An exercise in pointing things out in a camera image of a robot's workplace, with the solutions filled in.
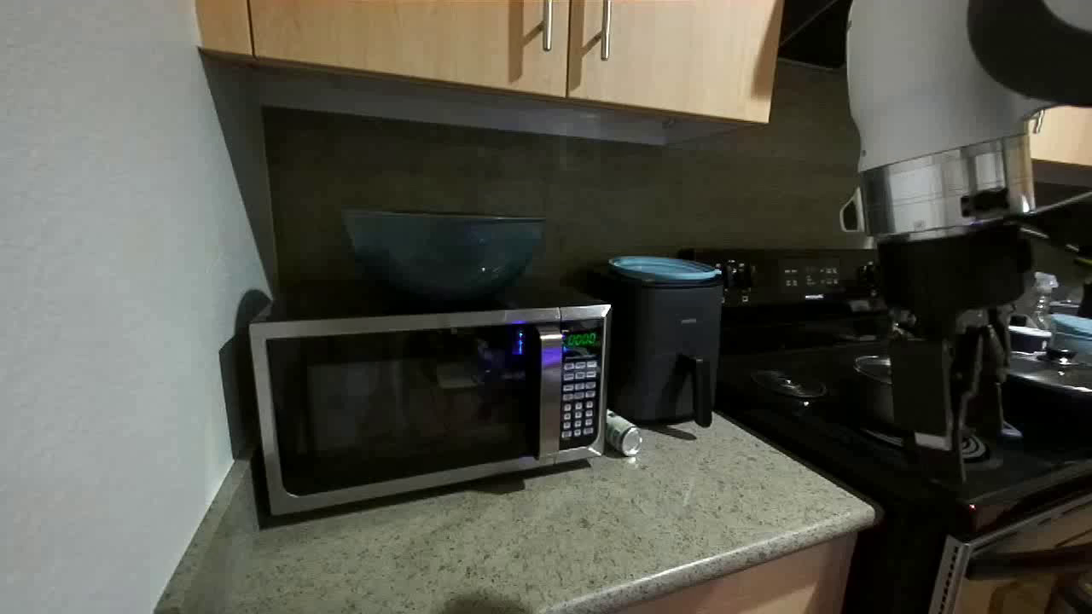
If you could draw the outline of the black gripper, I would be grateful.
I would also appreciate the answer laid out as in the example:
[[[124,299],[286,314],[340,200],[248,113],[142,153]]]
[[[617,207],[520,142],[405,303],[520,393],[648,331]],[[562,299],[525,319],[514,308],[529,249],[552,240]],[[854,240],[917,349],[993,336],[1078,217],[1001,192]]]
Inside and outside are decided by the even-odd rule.
[[[895,422],[912,437],[956,437],[956,476],[1001,431],[1006,343],[1001,311],[1030,281],[1030,241],[1014,225],[877,249],[879,296],[907,335],[890,343]]]

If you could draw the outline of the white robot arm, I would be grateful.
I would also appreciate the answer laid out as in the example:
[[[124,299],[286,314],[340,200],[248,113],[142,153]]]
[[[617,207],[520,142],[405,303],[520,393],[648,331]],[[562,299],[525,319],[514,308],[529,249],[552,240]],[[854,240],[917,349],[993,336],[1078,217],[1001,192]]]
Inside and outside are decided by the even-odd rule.
[[[1092,0],[854,0],[846,91],[860,207],[877,241],[895,431],[912,460],[967,474],[1003,422],[1003,311],[1036,240],[1083,253],[1089,207],[1034,199],[1028,123],[1092,107]]]

